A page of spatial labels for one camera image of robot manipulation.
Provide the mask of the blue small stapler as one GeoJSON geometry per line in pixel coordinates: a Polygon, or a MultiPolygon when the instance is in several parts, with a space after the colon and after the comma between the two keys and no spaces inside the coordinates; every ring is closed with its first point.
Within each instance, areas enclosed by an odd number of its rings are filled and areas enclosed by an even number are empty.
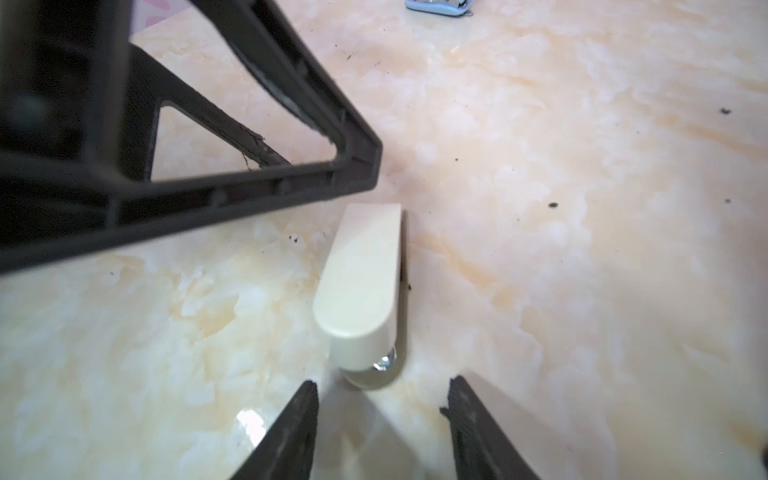
{"type": "Polygon", "coordinates": [[[447,17],[461,17],[471,14],[472,0],[405,0],[409,10],[447,17]]]}

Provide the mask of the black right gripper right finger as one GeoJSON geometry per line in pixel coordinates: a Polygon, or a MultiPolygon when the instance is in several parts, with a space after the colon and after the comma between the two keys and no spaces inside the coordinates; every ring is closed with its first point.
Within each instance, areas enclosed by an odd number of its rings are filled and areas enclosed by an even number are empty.
{"type": "Polygon", "coordinates": [[[450,380],[447,402],[440,412],[450,424],[458,480],[539,480],[463,376],[450,380]]]}

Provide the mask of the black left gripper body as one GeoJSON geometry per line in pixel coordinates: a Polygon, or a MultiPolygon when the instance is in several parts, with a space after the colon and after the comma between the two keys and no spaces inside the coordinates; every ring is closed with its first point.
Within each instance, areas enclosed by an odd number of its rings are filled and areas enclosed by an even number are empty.
{"type": "Polygon", "coordinates": [[[134,172],[121,146],[132,7],[2,2],[2,173],[134,172]]]}

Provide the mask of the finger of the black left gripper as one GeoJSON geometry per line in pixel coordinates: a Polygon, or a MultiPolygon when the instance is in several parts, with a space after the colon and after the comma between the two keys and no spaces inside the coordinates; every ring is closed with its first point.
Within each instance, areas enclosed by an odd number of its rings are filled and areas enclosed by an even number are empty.
{"type": "Polygon", "coordinates": [[[152,178],[158,136],[172,120],[193,134],[244,157],[248,167],[290,162],[265,138],[225,113],[141,48],[129,47],[128,79],[119,142],[119,169],[134,181],[152,178]]]}
{"type": "Polygon", "coordinates": [[[200,1],[197,8],[268,94],[335,146],[335,157],[158,183],[105,170],[1,171],[3,272],[376,186],[381,140],[276,3],[200,1]]]}

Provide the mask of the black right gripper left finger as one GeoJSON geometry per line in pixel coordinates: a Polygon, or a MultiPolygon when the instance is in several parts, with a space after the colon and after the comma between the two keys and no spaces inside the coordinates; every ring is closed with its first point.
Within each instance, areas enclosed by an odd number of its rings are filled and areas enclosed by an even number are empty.
{"type": "Polygon", "coordinates": [[[306,380],[231,479],[309,479],[314,459],[318,411],[317,384],[306,380]]]}

